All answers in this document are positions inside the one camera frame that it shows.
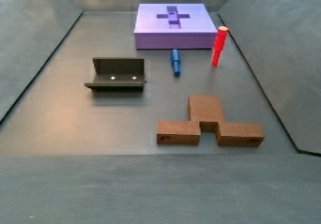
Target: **wooden block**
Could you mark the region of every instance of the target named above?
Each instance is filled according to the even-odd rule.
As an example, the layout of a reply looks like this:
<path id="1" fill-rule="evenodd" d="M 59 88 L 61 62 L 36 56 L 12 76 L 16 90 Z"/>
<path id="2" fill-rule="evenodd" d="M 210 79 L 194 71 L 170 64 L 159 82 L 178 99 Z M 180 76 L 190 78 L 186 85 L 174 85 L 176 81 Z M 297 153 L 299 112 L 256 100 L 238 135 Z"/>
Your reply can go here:
<path id="1" fill-rule="evenodd" d="M 159 120 L 156 129 L 156 143 L 196 145 L 200 137 L 198 122 Z"/>
<path id="2" fill-rule="evenodd" d="M 191 95 L 188 97 L 190 120 L 199 122 L 202 131 L 216 133 L 218 123 L 224 122 L 224 114 L 218 96 Z"/>
<path id="3" fill-rule="evenodd" d="M 264 139 L 263 129 L 256 123 L 219 123 L 216 144 L 220 146 L 258 147 Z"/>

